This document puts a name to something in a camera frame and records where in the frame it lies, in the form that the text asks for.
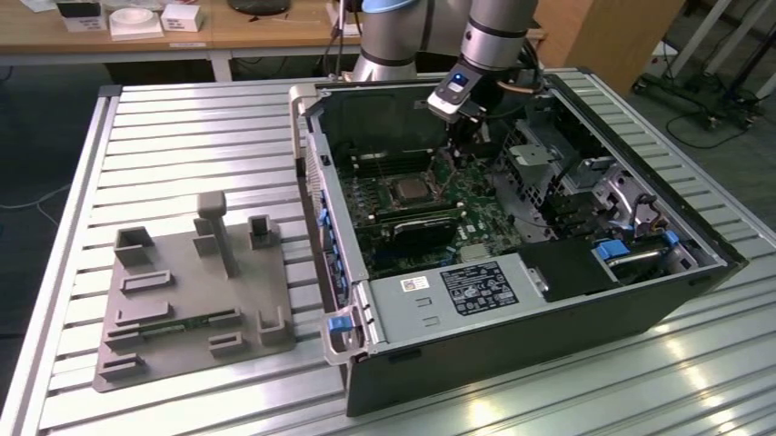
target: blue latch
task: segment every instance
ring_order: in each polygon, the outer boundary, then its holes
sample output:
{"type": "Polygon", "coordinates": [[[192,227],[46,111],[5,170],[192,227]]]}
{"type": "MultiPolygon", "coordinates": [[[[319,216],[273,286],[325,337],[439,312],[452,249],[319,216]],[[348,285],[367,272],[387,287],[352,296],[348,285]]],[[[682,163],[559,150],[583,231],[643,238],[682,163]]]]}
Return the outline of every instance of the blue latch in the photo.
{"type": "Polygon", "coordinates": [[[626,247],[623,241],[619,239],[612,239],[599,244],[596,247],[596,252],[602,257],[602,260],[608,261],[614,257],[626,256],[631,253],[631,250],[628,250],[628,247],[626,247]]]}
{"type": "Polygon", "coordinates": [[[353,330],[353,320],[349,316],[336,316],[329,318],[329,332],[347,333],[353,330]]]}
{"type": "Polygon", "coordinates": [[[321,214],[319,215],[319,226],[323,227],[327,223],[327,218],[329,218],[329,209],[325,207],[321,209],[321,214]]]}
{"type": "Polygon", "coordinates": [[[670,246],[676,247],[679,244],[679,235],[674,230],[664,233],[664,239],[670,246]]]}

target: gray floor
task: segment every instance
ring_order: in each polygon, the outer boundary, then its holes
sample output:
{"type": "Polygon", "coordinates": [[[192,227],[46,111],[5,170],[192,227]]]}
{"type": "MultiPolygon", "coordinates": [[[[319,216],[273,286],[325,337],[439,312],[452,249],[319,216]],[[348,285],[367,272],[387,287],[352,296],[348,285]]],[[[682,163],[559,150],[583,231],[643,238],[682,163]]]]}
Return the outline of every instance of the gray floor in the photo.
{"type": "MultiPolygon", "coordinates": [[[[703,20],[702,15],[681,18],[668,38],[682,46],[703,20]]],[[[731,28],[718,24],[699,56],[711,52],[715,42],[731,28]]],[[[735,74],[746,57],[755,49],[757,41],[747,39],[742,49],[721,71],[725,77],[735,74]]],[[[242,63],[237,68],[242,78],[307,76],[316,59],[297,59],[282,65],[280,59],[266,59],[258,64],[242,63]]],[[[747,87],[757,89],[776,71],[776,53],[771,51],[754,74],[747,87]]],[[[0,84],[0,203],[27,203],[43,193],[70,182],[81,153],[86,129],[91,117],[98,89],[110,84],[112,78],[102,65],[54,67],[21,67],[14,77],[0,84]]],[[[630,103],[651,122],[664,128],[666,122],[694,110],[693,106],[667,106],[668,95],[654,98],[634,95],[630,103]]],[[[763,103],[767,114],[776,120],[776,102],[763,103]]],[[[699,145],[711,144],[731,134],[733,127],[709,133],[691,120],[676,124],[683,139],[699,145]]],[[[689,155],[745,205],[776,228],[776,126],[765,120],[753,130],[715,150],[683,147],[689,155]]],[[[43,205],[59,219],[67,193],[62,193],[43,205]]],[[[35,210],[6,213],[0,211],[0,401],[6,398],[21,339],[2,339],[6,335],[25,333],[34,300],[43,278],[46,261],[57,228],[35,210]]]]}

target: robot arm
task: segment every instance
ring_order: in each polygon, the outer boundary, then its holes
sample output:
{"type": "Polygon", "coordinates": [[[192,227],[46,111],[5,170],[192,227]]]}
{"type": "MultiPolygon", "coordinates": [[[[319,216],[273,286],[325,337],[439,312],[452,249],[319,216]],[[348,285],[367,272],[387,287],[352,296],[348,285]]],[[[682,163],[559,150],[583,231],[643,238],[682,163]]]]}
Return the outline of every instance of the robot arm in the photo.
{"type": "Polygon", "coordinates": [[[448,123],[480,83],[515,67],[538,0],[476,0],[472,5],[461,56],[428,99],[428,107],[448,123]]]}
{"type": "Polygon", "coordinates": [[[415,78],[420,51],[460,55],[428,99],[435,114],[453,123],[477,85],[516,65],[538,1],[365,0],[353,80],[415,78]]]}

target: white sticker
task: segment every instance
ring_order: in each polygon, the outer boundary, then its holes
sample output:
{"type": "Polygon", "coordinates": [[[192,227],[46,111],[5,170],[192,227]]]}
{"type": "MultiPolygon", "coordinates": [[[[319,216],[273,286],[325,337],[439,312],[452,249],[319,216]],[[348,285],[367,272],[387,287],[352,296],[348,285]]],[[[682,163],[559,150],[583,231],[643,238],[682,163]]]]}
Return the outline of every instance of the white sticker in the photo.
{"type": "Polygon", "coordinates": [[[427,276],[413,277],[412,279],[407,279],[401,281],[401,288],[405,292],[417,291],[420,289],[427,289],[428,286],[428,278],[427,276]]]}
{"type": "Polygon", "coordinates": [[[208,47],[206,43],[170,43],[173,48],[208,47]]]}

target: power supply label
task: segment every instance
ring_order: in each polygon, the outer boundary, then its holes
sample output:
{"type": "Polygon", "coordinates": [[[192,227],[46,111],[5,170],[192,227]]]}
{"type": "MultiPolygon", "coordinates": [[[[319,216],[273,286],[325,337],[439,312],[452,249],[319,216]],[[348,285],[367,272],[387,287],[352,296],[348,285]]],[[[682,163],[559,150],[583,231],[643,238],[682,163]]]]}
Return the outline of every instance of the power supply label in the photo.
{"type": "Polygon", "coordinates": [[[498,262],[441,273],[456,310],[471,315],[519,302],[498,262]]]}

